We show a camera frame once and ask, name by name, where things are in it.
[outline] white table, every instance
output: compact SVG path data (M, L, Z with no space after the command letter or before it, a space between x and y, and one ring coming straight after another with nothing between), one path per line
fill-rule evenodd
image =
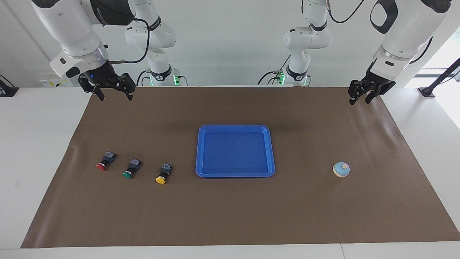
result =
M0 258L459 258L460 241L203 247L18 249L90 95L80 88L21 88L0 99ZM457 228L460 129L436 99L392 89L384 101Z

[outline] blue tray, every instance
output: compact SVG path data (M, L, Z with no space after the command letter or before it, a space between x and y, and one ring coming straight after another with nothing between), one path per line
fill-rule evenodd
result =
M263 125L204 125L198 132L196 173L204 178L270 177L270 131Z

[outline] white robotic arm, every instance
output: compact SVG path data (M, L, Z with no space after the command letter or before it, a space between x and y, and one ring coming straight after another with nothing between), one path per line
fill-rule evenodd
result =
M135 0L136 18L151 24L148 28L143 23L133 21L126 29L125 37L128 44L141 52L145 51L145 39L150 33L150 43L147 52L147 62L150 66L150 78L154 86L179 85L178 70L169 64L166 53L162 48L176 44L176 34L173 29L162 22L151 0Z
M136 84L125 73L115 74L112 64L138 61L109 61L101 39L93 24L129 25L126 39L131 46L145 52L147 30L151 34L148 55L152 75L161 82L157 85L176 84L166 54L160 48L172 47L176 36L172 29L161 23L150 0L31 0L32 6L47 30L56 39L62 52L51 61L53 70L73 84L78 82L85 92L96 94L101 100L101 88L114 88L132 99ZM151 24L147 29L138 21Z
M450 0L378 0L371 12L372 25L385 40L374 55L366 76L353 80L348 88L350 103L370 92L365 101L370 103L385 94L396 82L395 78L415 58L420 48L429 41L446 18ZM386 19L374 21L374 12L382 11Z
M306 0L304 17L309 27L294 28L284 35L284 45L291 51L291 60L283 70L286 84L304 84L311 59L306 51L327 47L332 40L326 0Z

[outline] cable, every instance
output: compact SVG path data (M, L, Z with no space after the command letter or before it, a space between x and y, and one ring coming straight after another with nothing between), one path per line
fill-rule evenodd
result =
M283 65L281 66L280 70L283 70L284 65L286 65L286 63L289 60L289 58L291 57L291 55L292 54L289 54L289 56L287 57L286 61L284 61Z
M364 0L361 0L361 3L359 3L358 7L356 7L356 9L351 13L351 15L343 21L337 21L336 19L334 19L334 17L332 17L331 4L329 3L329 0L326 0L326 8L328 9L329 16L331 17L331 19L338 24L342 24L342 23L347 22L351 17L353 17L353 15L355 15L356 11L358 11L358 9L361 7L363 2Z
M307 86L307 87L310 86L310 83L311 83L311 76L307 76L307 79L308 79L308 78L310 78L310 80L308 81L308 86Z
M12 87L14 87L14 84L13 84L12 82L10 82L10 80L8 80L8 78L6 78L6 77L4 77L4 76L2 76L2 75L0 75L0 77L2 77L3 79L5 79L8 83L10 83L10 85L11 85Z
M271 81L271 80L273 80L273 82L272 82L271 84L274 84L276 79L280 79L280 78L279 78L279 77L274 77L274 78L268 80L268 83L267 83L267 84L270 84L270 81Z
M147 53L149 52L149 45L150 45L149 23L146 20L139 19L139 18L134 18L133 20L143 22L143 23L145 23L145 26L147 26L147 46L145 47L144 55L140 59L138 59L136 61L117 60L117 61L110 61L110 64L134 64L134 63L139 63L145 58L145 56L147 56Z
M452 80L452 78L456 77L458 74L459 74L460 70L457 71L457 73L455 73L455 75L453 75L451 78L449 78L447 81L444 81L444 82L441 82L439 84L443 84L443 83L447 83L449 82L450 80Z
M275 74L275 72L274 72L274 71L270 71L270 72L266 73L265 75L263 75L263 76L260 78L260 80L259 80L259 82L258 82L257 84L259 85L260 82L262 82L262 80L263 80L266 76L268 76L269 74Z
M144 70L144 71L142 71L142 72L139 74L138 80L136 81L136 86L139 86L139 81L141 80L141 76L142 76L143 74L145 74L145 73L147 73L147 72Z
M428 41L428 44L426 45L425 47L425 50L422 52L422 54L420 55L420 57L418 57L417 59L414 59L410 62L410 64L413 64L417 61L419 61L419 59L421 59L423 57L423 55L425 55L426 51L428 50L428 48L430 47L431 45L431 41L433 40L433 36L431 36L430 40Z
M184 76L178 76L179 78L184 78L185 79L185 83L187 84L187 86L189 85L189 82L187 81L187 78L184 77Z
M141 85L142 85L142 86L144 86L144 79L146 79L146 78L147 78L147 79L150 79L150 77L144 77L144 78L142 78L142 82L141 82Z

